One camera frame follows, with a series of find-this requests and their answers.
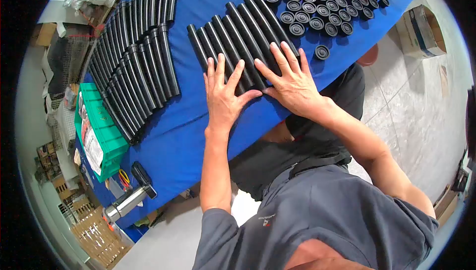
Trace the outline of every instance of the gray t-shirt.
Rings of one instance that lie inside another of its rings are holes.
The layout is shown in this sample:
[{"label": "gray t-shirt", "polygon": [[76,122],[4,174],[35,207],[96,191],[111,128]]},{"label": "gray t-shirt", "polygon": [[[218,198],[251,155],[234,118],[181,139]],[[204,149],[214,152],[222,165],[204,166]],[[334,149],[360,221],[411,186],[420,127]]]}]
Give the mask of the gray t-shirt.
[{"label": "gray t-shirt", "polygon": [[194,270],[283,269],[309,239],[373,269],[415,269],[433,247],[436,219],[341,167],[286,176],[241,227],[222,209],[203,214]]}]

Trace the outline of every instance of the man's left hand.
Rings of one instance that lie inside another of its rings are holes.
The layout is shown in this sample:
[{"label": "man's left hand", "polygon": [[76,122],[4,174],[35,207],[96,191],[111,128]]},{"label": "man's left hand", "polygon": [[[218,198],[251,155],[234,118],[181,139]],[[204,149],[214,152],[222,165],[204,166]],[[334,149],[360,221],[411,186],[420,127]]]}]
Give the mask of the man's left hand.
[{"label": "man's left hand", "polygon": [[235,89],[244,67],[245,62],[241,59],[229,77],[228,83],[225,84],[225,56],[218,54],[217,69],[213,59],[208,59],[208,75],[204,73],[203,78],[207,92],[209,132],[228,135],[241,109],[252,99],[263,95],[259,90],[249,90],[239,97],[235,96]]}]

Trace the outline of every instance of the blue tablecloth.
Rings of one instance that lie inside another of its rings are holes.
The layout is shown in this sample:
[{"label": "blue tablecloth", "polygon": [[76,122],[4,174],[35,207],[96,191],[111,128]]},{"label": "blue tablecloth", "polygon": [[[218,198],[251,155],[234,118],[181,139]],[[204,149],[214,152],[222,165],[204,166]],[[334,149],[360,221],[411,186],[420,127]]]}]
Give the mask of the blue tablecloth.
[{"label": "blue tablecloth", "polygon": [[[243,0],[178,0],[177,15],[170,28],[170,45],[182,95],[156,113],[141,144],[129,148],[122,161],[122,168],[130,174],[130,166],[139,161],[153,181],[158,196],[147,199],[143,207],[137,207],[118,221],[126,227],[162,206],[183,190],[200,180],[205,138],[203,131],[208,123],[205,88],[202,69],[187,37],[187,25],[203,26],[218,14],[225,15],[225,4]],[[354,33],[346,38],[328,39],[312,31],[295,39],[296,47],[306,51],[311,72],[319,90],[334,81],[348,66],[359,59],[382,38],[397,22],[412,0],[389,0],[390,6],[375,10],[375,18],[354,21]],[[284,2],[278,13],[285,9]],[[330,48],[330,57],[325,61],[313,58],[316,45]],[[289,115],[275,100],[264,96],[248,106],[239,118],[230,137],[228,156],[233,158],[250,146],[265,132]],[[94,191],[99,201],[107,206],[115,200],[104,184],[99,184],[89,169]]]}]

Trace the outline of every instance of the black pants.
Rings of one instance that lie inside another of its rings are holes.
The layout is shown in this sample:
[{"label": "black pants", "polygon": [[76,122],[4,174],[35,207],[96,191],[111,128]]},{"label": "black pants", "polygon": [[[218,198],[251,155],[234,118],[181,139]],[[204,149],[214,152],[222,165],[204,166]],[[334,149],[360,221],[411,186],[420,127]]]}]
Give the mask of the black pants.
[{"label": "black pants", "polygon": [[[364,91],[362,67],[353,64],[320,94],[332,98],[350,115],[361,119]],[[286,126],[295,141],[275,143],[258,140],[229,162],[231,179],[256,201],[262,200],[263,190],[278,175],[297,163],[338,158],[332,163],[348,164],[351,160],[339,138],[321,125],[292,114],[286,118]]]}]

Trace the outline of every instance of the shirt logo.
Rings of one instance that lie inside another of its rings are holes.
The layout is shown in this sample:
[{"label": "shirt logo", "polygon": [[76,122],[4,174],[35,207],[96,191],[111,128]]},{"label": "shirt logo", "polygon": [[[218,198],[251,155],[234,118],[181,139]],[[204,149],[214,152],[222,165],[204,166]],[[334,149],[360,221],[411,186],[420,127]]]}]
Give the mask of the shirt logo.
[{"label": "shirt logo", "polygon": [[263,227],[269,227],[271,224],[269,223],[269,220],[270,218],[272,218],[273,216],[275,216],[276,214],[273,214],[273,215],[269,215],[269,216],[261,216],[259,217],[258,219],[264,219],[264,222],[263,222]]}]

